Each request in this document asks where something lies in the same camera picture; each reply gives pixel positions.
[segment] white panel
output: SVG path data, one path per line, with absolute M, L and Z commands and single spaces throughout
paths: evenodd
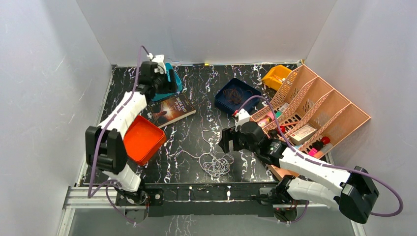
M 370 236 L 417 232 L 416 10 L 416 1 L 339 0 L 306 61 L 372 117 L 332 150 L 335 162 L 366 168 L 403 197 L 401 215 L 369 218 Z M 397 210 L 396 198 L 377 187 L 374 211 Z
M 114 121 L 109 124 L 107 130 L 116 129 L 120 132 L 121 138 L 123 139 L 129 126 L 133 123 L 138 114 L 146 107 L 146 98 L 139 92 L 134 92 L 132 99 L 126 106 L 124 104 L 130 98 L 132 92 L 126 92 L 121 102 L 116 106 L 113 112 L 107 116 L 99 125 L 104 127 L 110 122 L 114 115 L 116 115 Z
M 334 200 L 334 197 L 340 197 L 340 193 L 335 195 L 330 189 L 319 183 L 295 178 L 291 181 L 287 192 L 293 199 L 309 200 L 312 203 L 324 204 L 333 210 L 339 210 L 339 204 Z
M 175 62 L 307 57 L 336 0 L 77 0 L 110 63 L 135 65 L 144 44 Z
M 55 235 L 111 66 L 74 0 L 0 0 L 1 235 Z
M 279 159 L 280 167 L 284 170 L 299 173 L 312 181 L 316 181 L 317 183 L 330 189 L 335 196 L 340 196 L 342 191 L 340 183 L 346 183 L 350 173 L 344 170 L 336 170 L 313 164 L 306 161 L 306 159 L 313 160 L 321 164 L 326 164 L 326 162 L 317 160 L 314 157 L 310 157 L 302 152 L 301 154 L 304 156 L 304 159 L 296 156 L 291 149 L 286 148 L 282 153 L 283 158 Z
M 120 189 L 125 191 L 136 192 L 141 184 L 140 176 L 136 175 L 127 163 L 117 175 L 110 171 L 103 171 L 103 174 L 107 175 L 110 179 L 117 180 L 122 186 Z

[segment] small box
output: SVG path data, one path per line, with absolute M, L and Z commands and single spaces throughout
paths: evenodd
M 182 90 L 182 82 L 181 82 L 181 79 L 179 78 L 178 74 L 176 73 L 176 71 L 174 70 L 174 68 L 172 67 L 171 64 L 165 63 L 165 67 L 167 68 L 168 80 L 169 81 L 170 80 L 175 80 L 175 82 L 177 83 L 177 92 L 181 91 Z M 169 70 L 174 70 L 174 77 L 175 78 L 170 78 Z M 171 96 L 171 95 L 173 95 L 177 92 L 165 93 L 165 94 L 158 94 L 157 93 L 157 94 L 155 94 L 155 97 L 153 97 L 152 102 L 156 102 L 156 101 L 165 99 L 165 98 L 167 98 L 167 97 L 169 97 L 169 96 Z
M 266 86 L 278 91 L 283 81 L 290 73 L 290 69 L 283 65 L 277 65 L 269 70 L 269 72 L 262 78 L 262 81 Z
M 229 101 L 230 99 L 227 98 L 224 93 L 224 91 L 228 89 L 234 89 L 239 93 L 241 97 L 241 101 L 239 103 Z M 216 94 L 214 97 L 214 105 L 227 114 L 232 115 L 247 99 L 254 95 L 260 96 L 262 93 L 242 80 L 233 78 L 219 91 L 219 93 Z M 244 106 L 244 109 L 250 113 L 258 103 L 259 98 L 252 99 Z
M 291 142 L 295 145 L 302 145 L 305 141 L 309 140 L 311 136 L 316 132 L 316 129 L 306 124 L 301 129 L 290 135 Z
M 146 165 L 165 141 L 165 132 L 142 116 L 135 118 L 123 139 L 127 156 L 140 166 Z
M 288 103 L 282 104 L 282 106 L 278 109 L 280 112 L 284 113 L 285 109 L 287 109 L 290 105 Z

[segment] table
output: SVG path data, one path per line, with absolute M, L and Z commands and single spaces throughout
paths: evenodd
M 232 78 L 238 78 L 257 90 L 263 96 L 271 99 L 275 91 L 265 87 L 261 78 L 276 64 L 258 65 L 191 65 L 176 66 L 175 71 L 182 79 L 183 90 L 197 112 L 182 120 L 163 128 L 167 136 L 167 142 L 162 146 L 157 154 L 143 167 L 138 166 L 129 160 L 129 165 L 145 183 L 227 183 L 227 182 L 269 182 L 277 181 L 270 170 L 261 163 L 251 152 L 232 151 L 230 154 L 235 162 L 231 165 L 230 172 L 219 178 L 211 178 L 200 167 L 198 160 L 190 157 L 186 153 L 178 156 L 174 154 L 184 149 L 193 155 L 200 156 L 203 152 L 217 153 L 221 148 L 217 145 L 221 138 L 221 130 L 226 127 L 234 126 L 234 121 L 226 113 L 214 106 L 214 96 Z M 295 69 L 296 64 L 285 64 L 286 67 Z M 116 67 L 104 106 L 102 120 L 118 105 L 124 93 L 133 87 L 135 75 L 134 67 Z M 262 108 L 263 103 L 259 103 L 257 108 Z M 141 115 L 149 118 L 149 111 L 143 110 Z M 211 145 L 203 141 L 202 130 L 213 130 L 216 133 L 205 132 L 204 136 L 210 141 Z M 206 155 L 200 160 L 211 160 Z M 91 168 L 88 167 L 86 175 L 81 180 L 81 185 L 88 184 Z M 101 173 L 96 173 L 95 183 L 101 183 L 108 177 Z

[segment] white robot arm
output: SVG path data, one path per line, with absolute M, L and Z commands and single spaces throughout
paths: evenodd
M 142 202 L 141 188 L 144 183 L 127 164 L 127 153 L 124 148 L 124 136 L 137 115 L 147 106 L 147 103 L 156 93 L 164 94 L 177 91 L 177 85 L 172 69 L 167 71 L 164 64 L 164 55 L 148 53 L 150 61 L 144 61 L 140 66 L 135 91 L 126 92 L 122 101 L 112 113 L 97 127 L 90 126 L 86 130 L 86 159 L 104 174 L 114 179 L 120 185 L 119 191 L 134 202 Z M 98 155 L 95 156 L 97 143 L 100 142 Z
M 230 151 L 229 142 L 233 141 L 235 151 L 249 150 L 266 164 L 294 171 L 314 181 L 284 176 L 275 188 L 261 196 L 263 202 L 313 201 L 339 209 L 353 221 L 366 223 L 379 196 L 372 179 L 309 162 L 311 160 L 328 166 L 328 163 L 302 152 L 297 154 L 279 139 L 268 138 L 256 122 L 250 121 L 249 114 L 244 109 L 235 116 L 237 117 L 235 127 L 223 129 L 219 142 L 219 146 L 225 153 Z M 355 170 L 367 173 L 365 169 L 358 166 Z

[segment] bottle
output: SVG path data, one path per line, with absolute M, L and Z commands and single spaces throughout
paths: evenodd
M 321 158 L 326 152 L 328 152 L 333 147 L 333 144 L 327 144 L 324 146 L 320 151 L 318 151 L 316 154 L 314 154 L 313 157 Z
M 320 151 L 326 144 L 330 143 L 330 139 L 327 136 L 324 136 L 320 141 L 315 141 L 312 146 L 313 148 L 308 152 L 308 155 L 313 156 Z
M 272 112 L 269 112 L 262 120 L 258 121 L 258 125 L 263 128 L 267 124 L 271 123 L 271 121 L 274 119 L 274 114 Z

